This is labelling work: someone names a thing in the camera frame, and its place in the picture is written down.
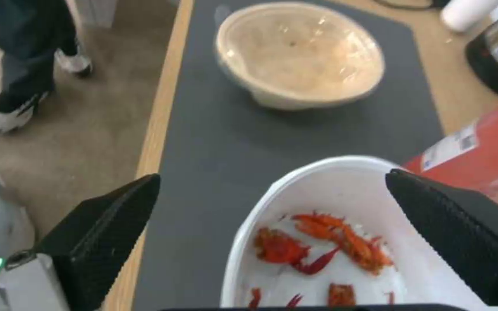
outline crawfish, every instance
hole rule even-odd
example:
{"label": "crawfish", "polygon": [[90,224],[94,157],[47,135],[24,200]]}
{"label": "crawfish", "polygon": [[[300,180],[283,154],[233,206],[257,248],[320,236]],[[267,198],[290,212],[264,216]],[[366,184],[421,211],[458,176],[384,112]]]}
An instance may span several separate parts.
{"label": "crawfish", "polygon": [[344,227],[342,232],[343,236],[340,238],[342,250],[364,270],[377,276],[384,266],[393,265],[393,261],[381,251],[380,237],[366,241],[358,236],[350,226]]}
{"label": "crawfish", "polygon": [[261,228],[255,236],[259,259],[271,263],[299,262],[309,254],[310,247],[280,230]]}
{"label": "crawfish", "polygon": [[298,214],[292,216],[293,220],[299,221],[296,224],[297,230],[313,238],[320,240],[337,241],[338,235],[334,230],[344,228],[346,225],[343,219],[326,214]]}
{"label": "crawfish", "polygon": [[266,262],[287,263],[301,273],[312,275],[320,272],[332,260],[340,248],[335,248],[310,264],[303,259],[309,254],[309,246],[303,244],[280,230],[261,228],[255,237],[257,256]]}
{"label": "crawfish", "polygon": [[303,264],[302,260],[300,260],[298,262],[292,263],[291,266],[302,274],[311,276],[324,269],[324,267],[326,267],[330,263],[330,261],[332,261],[338,250],[340,250],[339,246],[337,248],[334,248],[330,252],[327,252],[326,254],[320,256],[310,264]]}

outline shoe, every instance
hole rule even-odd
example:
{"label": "shoe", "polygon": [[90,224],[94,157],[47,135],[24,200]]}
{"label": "shoe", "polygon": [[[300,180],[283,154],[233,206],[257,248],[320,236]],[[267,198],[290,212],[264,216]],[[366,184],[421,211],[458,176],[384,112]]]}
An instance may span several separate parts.
{"label": "shoe", "polygon": [[49,91],[34,94],[30,99],[24,101],[19,108],[9,113],[0,112],[0,133],[10,132],[25,126],[34,116],[34,112],[40,102],[49,95]]}
{"label": "shoe", "polygon": [[93,72],[91,59],[85,55],[83,48],[77,43],[77,54],[73,56],[66,55],[63,50],[57,49],[55,59],[59,67],[77,77],[88,77]]}

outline white plastic container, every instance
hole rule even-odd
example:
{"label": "white plastic container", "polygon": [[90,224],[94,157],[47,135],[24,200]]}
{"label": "white plastic container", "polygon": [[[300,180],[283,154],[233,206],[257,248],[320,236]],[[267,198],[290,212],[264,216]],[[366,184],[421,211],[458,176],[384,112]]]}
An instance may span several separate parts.
{"label": "white plastic container", "polygon": [[[351,283],[360,305],[387,303],[385,291],[394,291],[396,303],[442,303],[469,311],[498,309],[484,305],[413,228],[385,186],[385,174],[393,168],[398,166],[372,157],[329,158],[275,182],[235,236],[220,306],[246,307],[252,287],[263,291],[261,307],[285,306],[295,294],[303,295],[301,306],[326,305],[328,285],[334,282]],[[310,277],[257,260],[253,238],[259,228],[276,224],[282,215],[313,210],[346,216],[368,233],[381,235],[398,275],[384,271],[374,279],[364,272],[355,274],[344,254],[337,254],[334,262]]]}
{"label": "white plastic container", "polygon": [[366,29],[304,2],[233,12],[220,24],[215,47],[227,76],[258,104],[280,110],[354,102],[371,94],[385,71],[381,48]]}
{"label": "white plastic container", "polygon": [[465,32],[498,6],[498,0],[452,0],[441,11],[441,21],[454,32]]}

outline person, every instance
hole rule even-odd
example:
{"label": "person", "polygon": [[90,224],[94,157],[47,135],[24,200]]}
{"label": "person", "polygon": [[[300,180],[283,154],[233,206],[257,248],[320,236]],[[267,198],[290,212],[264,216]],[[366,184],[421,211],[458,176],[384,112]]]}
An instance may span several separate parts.
{"label": "person", "polygon": [[0,133],[26,125],[53,90],[54,61],[68,73],[93,71],[65,0],[0,0]]}

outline table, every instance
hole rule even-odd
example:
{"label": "table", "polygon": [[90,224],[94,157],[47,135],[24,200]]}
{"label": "table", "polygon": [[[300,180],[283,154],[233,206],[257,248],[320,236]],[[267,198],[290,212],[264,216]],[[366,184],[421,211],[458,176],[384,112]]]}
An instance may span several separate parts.
{"label": "table", "polygon": [[[194,0],[182,0],[170,37],[160,82],[147,126],[137,176],[159,171],[168,119],[174,100],[176,82]],[[478,32],[465,35],[451,33],[441,25],[437,11],[409,12],[380,6],[371,0],[336,0],[361,10],[391,18],[410,26],[415,33],[421,61],[434,98],[437,114],[446,133],[454,132],[492,110],[498,95],[476,78],[464,57],[464,46]],[[130,258],[109,292],[103,309],[130,311],[134,299],[138,270],[144,249],[145,232],[140,236]]]}

